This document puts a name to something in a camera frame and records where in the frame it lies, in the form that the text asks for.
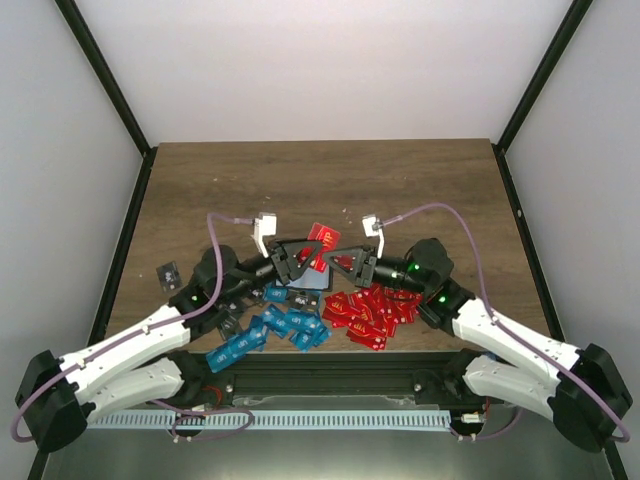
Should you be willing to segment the red VIP card front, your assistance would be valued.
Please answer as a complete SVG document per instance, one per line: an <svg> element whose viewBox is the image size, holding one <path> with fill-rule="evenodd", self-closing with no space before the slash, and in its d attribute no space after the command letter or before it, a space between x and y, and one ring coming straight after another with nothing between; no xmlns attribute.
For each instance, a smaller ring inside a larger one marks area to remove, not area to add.
<svg viewBox="0 0 640 480"><path fill-rule="evenodd" d="M341 239L341 233L332 227L314 222L307 239L320 241L322 243L321 251L311 262L311 268L317 272L324 273L327 269L327 263L323 259L323 254L337 247Z"/></svg>

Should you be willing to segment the black card holder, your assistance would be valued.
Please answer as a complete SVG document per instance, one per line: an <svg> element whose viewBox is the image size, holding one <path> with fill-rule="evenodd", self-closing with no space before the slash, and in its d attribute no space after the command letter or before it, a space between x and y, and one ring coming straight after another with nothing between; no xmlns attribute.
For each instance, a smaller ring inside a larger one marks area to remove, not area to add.
<svg viewBox="0 0 640 480"><path fill-rule="evenodd" d="M332 288L333 273L330 268L324 272L309 268L297 280L286 285L289 289L329 291Z"/></svg>

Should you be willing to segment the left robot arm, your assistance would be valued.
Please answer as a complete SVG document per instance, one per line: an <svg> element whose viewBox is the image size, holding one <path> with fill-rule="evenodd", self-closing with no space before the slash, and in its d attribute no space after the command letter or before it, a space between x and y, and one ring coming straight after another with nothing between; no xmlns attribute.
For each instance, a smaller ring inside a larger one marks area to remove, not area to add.
<svg viewBox="0 0 640 480"><path fill-rule="evenodd" d="M147 318L76 352L32 357L15 397L13 439L52 453L114 410L171 397L196 402L205 381L184 346L231 319L245 296L299 279L321 249L318 240L276 240L240 261L228 245L210 247L189 282Z"/></svg>

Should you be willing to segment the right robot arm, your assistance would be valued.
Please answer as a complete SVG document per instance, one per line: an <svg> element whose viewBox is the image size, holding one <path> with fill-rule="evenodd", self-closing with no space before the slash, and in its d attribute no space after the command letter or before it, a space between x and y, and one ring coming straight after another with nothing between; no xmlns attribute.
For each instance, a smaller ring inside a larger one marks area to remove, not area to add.
<svg viewBox="0 0 640 480"><path fill-rule="evenodd" d="M355 286L421 295L417 311L427 325L483 348L445 376L451 400L504 400L551 421L587 452L629 441L623 418L633 398L611 354L594 343L579 348L554 340L486 306L452 278L454 263L438 239L418 241L404 257L362 245L329 251L323 259Z"/></svg>

